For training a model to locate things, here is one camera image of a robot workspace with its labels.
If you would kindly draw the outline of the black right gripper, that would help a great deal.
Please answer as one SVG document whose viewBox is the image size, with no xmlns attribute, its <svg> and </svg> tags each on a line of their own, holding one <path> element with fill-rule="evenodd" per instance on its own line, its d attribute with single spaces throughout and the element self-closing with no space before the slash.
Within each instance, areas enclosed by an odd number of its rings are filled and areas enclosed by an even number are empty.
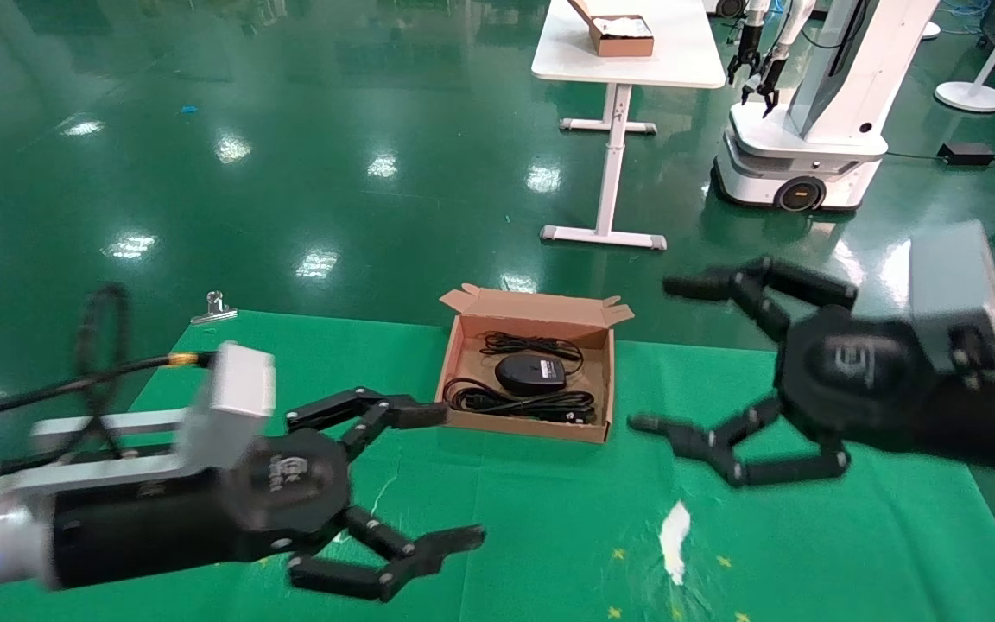
<svg viewBox="0 0 995 622">
<path fill-rule="evenodd" d="M 822 309 L 791 326 L 770 289 Z M 770 341 L 784 341 L 776 362 L 778 395 L 716 428 L 647 413 L 628 418 L 630 429 L 664 438 L 675 457 L 708 465 L 732 487 L 840 478 L 852 464 L 844 442 L 995 469 L 995 378 L 970 382 L 955 371 L 937 371 L 909 323 L 852 316 L 858 289 L 851 283 L 763 256 L 711 265 L 696 276 L 667 276 L 663 293 L 730 301 Z M 736 455 L 736 445 L 783 416 L 814 441 L 816 453 L 751 463 Z"/>
</svg>

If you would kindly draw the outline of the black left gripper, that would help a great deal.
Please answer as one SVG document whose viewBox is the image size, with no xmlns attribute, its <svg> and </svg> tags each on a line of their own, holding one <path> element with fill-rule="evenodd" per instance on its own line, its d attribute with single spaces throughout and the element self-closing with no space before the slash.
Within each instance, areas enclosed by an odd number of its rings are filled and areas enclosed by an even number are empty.
<svg viewBox="0 0 995 622">
<path fill-rule="evenodd" d="M 345 509 L 346 458 L 355 460 L 388 428 L 438 428 L 449 413 L 447 403 L 356 387 L 290 409 L 287 435 L 257 438 L 233 468 L 60 492 L 53 499 L 50 541 L 56 586 L 256 562 L 327 539 L 326 527 L 339 513 L 333 536 L 346 531 L 384 565 L 296 552 L 287 564 L 289 584 L 388 602 L 412 580 L 438 574 L 448 556 L 480 548 L 486 531 L 474 524 L 409 539 L 359 505 Z M 336 441 L 317 433 L 350 421 L 354 425 Z"/>
</svg>

